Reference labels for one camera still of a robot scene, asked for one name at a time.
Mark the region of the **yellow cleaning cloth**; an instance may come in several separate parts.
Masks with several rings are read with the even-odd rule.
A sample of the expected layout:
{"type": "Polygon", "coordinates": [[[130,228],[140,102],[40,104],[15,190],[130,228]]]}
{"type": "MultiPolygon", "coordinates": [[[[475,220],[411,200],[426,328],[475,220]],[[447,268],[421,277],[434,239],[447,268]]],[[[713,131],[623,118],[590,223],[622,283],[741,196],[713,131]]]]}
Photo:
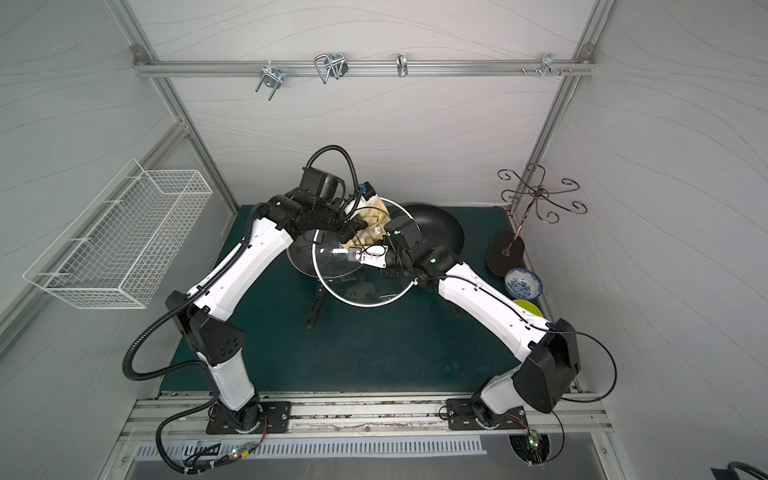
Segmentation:
{"type": "Polygon", "coordinates": [[[385,235],[390,212],[378,194],[363,195],[358,203],[350,197],[342,204],[348,216],[340,242],[344,248],[373,246],[385,235]]]}

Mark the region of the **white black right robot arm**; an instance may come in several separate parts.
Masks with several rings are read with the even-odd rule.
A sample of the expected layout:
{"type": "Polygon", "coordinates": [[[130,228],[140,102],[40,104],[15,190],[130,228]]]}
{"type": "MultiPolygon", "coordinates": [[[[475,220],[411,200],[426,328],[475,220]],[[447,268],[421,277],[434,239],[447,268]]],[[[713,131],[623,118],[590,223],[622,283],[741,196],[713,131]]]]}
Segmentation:
{"type": "Polygon", "coordinates": [[[495,429],[509,410],[530,407],[551,413],[580,372],[574,327],[536,316],[485,282],[445,246],[423,237],[416,222],[399,216],[385,226],[393,253],[388,263],[406,278],[428,287],[469,313],[519,361],[512,370],[486,381],[471,397],[475,421],[495,429]]]}

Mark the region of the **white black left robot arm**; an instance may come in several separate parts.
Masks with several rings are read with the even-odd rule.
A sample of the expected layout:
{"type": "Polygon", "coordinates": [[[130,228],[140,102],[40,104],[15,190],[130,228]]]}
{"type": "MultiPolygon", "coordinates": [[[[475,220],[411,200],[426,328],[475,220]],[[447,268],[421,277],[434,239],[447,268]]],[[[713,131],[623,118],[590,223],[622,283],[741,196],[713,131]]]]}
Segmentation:
{"type": "Polygon", "coordinates": [[[267,267],[306,232],[325,230],[349,239],[362,230],[365,222],[353,212],[359,205],[359,193],[347,200],[297,189],[276,195],[252,208],[239,243],[202,281],[167,298],[215,394],[214,404],[240,430],[255,428],[259,400],[242,356],[245,334],[229,318],[267,267]]]}

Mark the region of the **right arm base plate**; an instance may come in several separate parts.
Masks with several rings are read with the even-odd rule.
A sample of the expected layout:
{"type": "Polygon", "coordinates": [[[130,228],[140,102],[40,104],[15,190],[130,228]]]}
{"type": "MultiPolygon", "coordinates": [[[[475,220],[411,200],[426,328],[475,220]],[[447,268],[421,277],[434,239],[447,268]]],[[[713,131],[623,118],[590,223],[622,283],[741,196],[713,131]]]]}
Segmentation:
{"type": "Polygon", "coordinates": [[[438,409],[438,417],[451,431],[510,431],[527,430],[527,419],[522,407],[497,414],[479,400],[469,397],[449,398],[438,409]]]}

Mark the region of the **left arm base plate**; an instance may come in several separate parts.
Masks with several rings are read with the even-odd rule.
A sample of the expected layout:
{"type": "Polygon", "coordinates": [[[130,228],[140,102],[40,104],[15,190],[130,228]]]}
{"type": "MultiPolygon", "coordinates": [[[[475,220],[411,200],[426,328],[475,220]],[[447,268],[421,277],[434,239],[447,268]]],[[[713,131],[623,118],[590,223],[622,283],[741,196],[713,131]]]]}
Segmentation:
{"type": "Polygon", "coordinates": [[[209,409],[206,433],[209,435],[283,434],[288,430],[292,403],[251,401],[241,410],[230,410],[220,402],[209,409]]]}

